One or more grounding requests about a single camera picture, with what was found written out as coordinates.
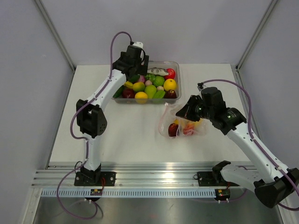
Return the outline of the dark green toy avocado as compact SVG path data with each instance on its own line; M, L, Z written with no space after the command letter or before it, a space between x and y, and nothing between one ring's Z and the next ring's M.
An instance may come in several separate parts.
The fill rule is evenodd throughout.
M140 78L140 75L133 75L128 81L131 83L136 83Z

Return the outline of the yellow toy bell pepper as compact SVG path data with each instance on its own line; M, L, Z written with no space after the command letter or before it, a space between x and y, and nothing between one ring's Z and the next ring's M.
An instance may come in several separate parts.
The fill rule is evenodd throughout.
M203 121L204 121L204 120L196 121L196 122L194 123L194 127L197 128L197 127L201 126L202 123L203 123Z

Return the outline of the red toy pear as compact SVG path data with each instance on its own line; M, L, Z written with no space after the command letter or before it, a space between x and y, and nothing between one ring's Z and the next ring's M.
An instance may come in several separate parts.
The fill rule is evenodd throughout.
M183 127L183 135L190 136L195 133L195 123L194 122L187 122Z

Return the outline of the clear zip top bag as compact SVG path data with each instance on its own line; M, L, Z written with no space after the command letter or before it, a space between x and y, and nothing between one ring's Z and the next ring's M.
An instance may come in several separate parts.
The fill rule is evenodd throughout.
M204 136L207 134L207 124L204 119L200 121L188 121L176 116L176 112L182 109L182 105L165 103L165 111L158 123L160 135L170 139L186 136Z

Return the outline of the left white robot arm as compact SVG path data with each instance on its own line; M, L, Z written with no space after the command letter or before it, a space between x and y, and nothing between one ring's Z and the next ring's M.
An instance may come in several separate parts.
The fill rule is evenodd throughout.
M101 180L100 139L107 127L104 110L113 95L135 75L145 75L149 56L142 42L131 42L120 58L111 65L110 74L87 100L76 103L77 125L86 141L85 161L79 174L91 186Z

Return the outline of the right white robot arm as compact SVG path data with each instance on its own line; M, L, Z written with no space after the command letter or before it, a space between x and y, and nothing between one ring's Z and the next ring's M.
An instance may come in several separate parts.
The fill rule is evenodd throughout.
M212 180L218 185L235 183L255 193L258 200L273 208L297 190L299 170L288 168L255 135L249 122L236 108L226 106L222 93L216 87L201 90L190 96L176 116L189 120L209 120L212 125L232 140L254 164L255 174L222 161L212 168Z

